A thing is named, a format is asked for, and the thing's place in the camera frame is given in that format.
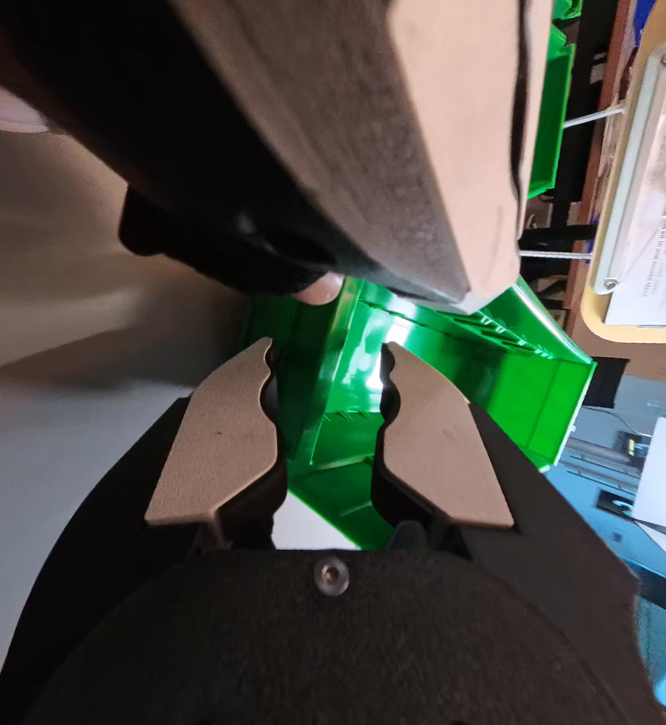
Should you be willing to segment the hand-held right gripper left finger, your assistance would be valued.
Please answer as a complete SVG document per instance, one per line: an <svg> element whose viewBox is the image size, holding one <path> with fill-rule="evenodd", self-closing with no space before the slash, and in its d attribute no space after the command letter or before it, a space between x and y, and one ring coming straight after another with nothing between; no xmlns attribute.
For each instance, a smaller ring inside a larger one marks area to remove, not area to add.
<svg viewBox="0 0 666 725"><path fill-rule="evenodd" d="M240 527L282 505L282 439L264 404L273 347L260 338L194 390L147 506L148 525Z"/></svg>

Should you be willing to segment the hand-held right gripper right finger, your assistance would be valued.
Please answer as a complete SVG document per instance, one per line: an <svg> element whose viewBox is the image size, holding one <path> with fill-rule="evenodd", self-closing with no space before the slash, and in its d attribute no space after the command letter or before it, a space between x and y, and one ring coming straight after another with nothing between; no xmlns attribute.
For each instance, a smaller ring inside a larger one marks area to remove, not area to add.
<svg viewBox="0 0 666 725"><path fill-rule="evenodd" d="M382 346L382 425L372 504L395 527L416 521L511 530L515 524L466 396L399 343Z"/></svg>

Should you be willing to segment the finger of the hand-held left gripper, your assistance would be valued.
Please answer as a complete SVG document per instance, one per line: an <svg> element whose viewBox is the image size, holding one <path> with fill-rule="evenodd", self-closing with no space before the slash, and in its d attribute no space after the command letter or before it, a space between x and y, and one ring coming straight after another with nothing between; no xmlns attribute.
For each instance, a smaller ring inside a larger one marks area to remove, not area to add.
<svg viewBox="0 0 666 725"><path fill-rule="evenodd" d="M552 1L518 2L518 66L513 96L513 188L517 201L517 239L524 230L553 5Z"/></svg>
<svg viewBox="0 0 666 725"><path fill-rule="evenodd" d="M513 284L520 2L169 5L319 267L464 315Z"/></svg>

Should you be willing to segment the green plastic bin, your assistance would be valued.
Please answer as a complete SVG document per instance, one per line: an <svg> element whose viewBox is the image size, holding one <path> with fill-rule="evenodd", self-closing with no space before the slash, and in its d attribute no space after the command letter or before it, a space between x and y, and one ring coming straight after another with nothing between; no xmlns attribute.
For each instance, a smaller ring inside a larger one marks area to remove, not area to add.
<svg viewBox="0 0 666 725"><path fill-rule="evenodd" d="M383 344L451 380L539 470L558 462L595 369L523 280L469 316L355 278L323 306L258 296L241 349L262 337L274 341L289 490L362 549L381 548L392 531L370 497Z"/></svg>
<svg viewBox="0 0 666 725"><path fill-rule="evenodd" d="M555 186L576 53L576 41L568 40L564 25L579 21L581 13L582 1L554 2L529 199Z"/></svg>

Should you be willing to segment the light grey desk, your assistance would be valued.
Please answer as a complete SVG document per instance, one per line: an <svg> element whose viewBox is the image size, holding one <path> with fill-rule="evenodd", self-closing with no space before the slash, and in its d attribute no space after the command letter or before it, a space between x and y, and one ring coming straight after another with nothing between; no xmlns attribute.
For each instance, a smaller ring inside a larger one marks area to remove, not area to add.
<svg viewBox="0 0 666 725"><path fill-rule="evenodd" d="M242 335L247 296L120 244L125 195L73 139L0 132L0 672L77 507Z"/></svg>

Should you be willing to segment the person's left hand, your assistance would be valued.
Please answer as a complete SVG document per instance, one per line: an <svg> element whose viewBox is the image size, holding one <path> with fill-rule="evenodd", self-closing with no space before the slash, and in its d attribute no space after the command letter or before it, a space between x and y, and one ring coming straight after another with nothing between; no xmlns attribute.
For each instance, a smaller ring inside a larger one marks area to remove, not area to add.
<svg viewBox="0 0 666 725"><path fill-rule="evenodd" d="M287 259L236 232L208 230L151 203L132 187L126 191L118 235L136 256L172 259L251 296L292 297L322 306L340 294L345 282L340 273Z"/></svg>

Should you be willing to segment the long wooden table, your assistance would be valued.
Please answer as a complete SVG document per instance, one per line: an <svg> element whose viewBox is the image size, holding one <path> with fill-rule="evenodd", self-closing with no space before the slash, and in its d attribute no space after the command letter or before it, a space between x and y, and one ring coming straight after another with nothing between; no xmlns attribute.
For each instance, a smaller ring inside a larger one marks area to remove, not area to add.
<svg viewBox="0 0 666 725"><path fill-rule="evenodd" d="M604 61L598 111L612 110L615 106L624 103L620 87L623 76L628 74L628 58L632 49L633 38L632 18L636 4L636 2L630 1L617 2L613 30ZM592 143L587 160L577 224L589 224L598 219L598 198L603 193L601 188L604 185L603 181L600 180L602 176L600 166L607 125L608 120L606 118L595 120L592 123ZM573 326L574 319L578 314L589 270L589 259L575 259L570 264L563 303L567 311L566 325L568 328Z"/></svg>

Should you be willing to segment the white display stand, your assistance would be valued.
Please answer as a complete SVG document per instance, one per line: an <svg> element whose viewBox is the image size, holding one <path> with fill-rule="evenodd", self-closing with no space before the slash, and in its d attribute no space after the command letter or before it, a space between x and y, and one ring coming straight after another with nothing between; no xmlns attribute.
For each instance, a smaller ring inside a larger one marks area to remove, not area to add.
<svg viewBox="0 0 666 725"><path fill-rule="evenodd" d="M666 219L666 43L649 56L635 106L609 219L556 233L603 231L595 291L610 294L658 235Z"/></svg>

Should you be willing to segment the wooden clipboard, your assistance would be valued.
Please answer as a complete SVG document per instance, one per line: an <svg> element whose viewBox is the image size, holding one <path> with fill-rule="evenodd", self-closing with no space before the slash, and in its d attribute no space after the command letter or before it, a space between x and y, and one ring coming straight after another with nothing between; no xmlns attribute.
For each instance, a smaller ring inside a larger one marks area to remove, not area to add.
<svg viewBox="0 0 666 725"><path fill-rule="evenodd" d="M615 186L624 157L627 138L635 112L635 105L640 92L646 59L655 46L663 41L666 42L666 2L655 2L640 36L640 45L632 63L627 88L628 93L625 97L624 109L621 112L621 120L618 123L608 124L606 127L606 130L610 132L610 136L607 139L609 145L605 145L604 149L612 151L612 154L608 160L609 164L605 167L607 172L607 185L604 186L603 195L601 196L599 222L609 219ZM605 325L604 316L609 304L609 294L599 295L596 293L595 288L596 268L600 258L603 237L603 231L598 231L592 249L590 270L580 302L580 316L582 321L595 335L609 341L665 344L665 328Z"/></svg>

